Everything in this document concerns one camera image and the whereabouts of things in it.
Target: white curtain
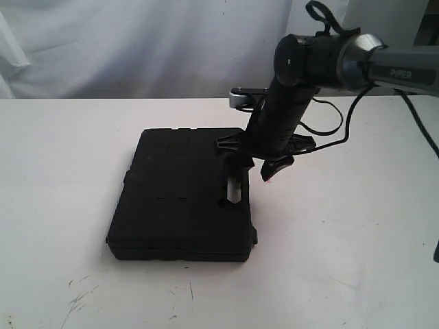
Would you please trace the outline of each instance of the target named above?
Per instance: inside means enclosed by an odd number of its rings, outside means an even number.
[[[272,79],[307,0],[1,0],[0,97],[226,97]],[[348,0],[326,0],[342,21]]]

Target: white table surface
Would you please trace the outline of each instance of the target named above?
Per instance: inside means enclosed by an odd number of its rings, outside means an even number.
[[[439,99],[412,99],[439,141]],[[365,98],[347,144],[269,183],[257,162],[246,263],[113,257],[141,132],[247,120],[226,99],[0,101],[0,328],[439,328],[439,162],[398,97]]]

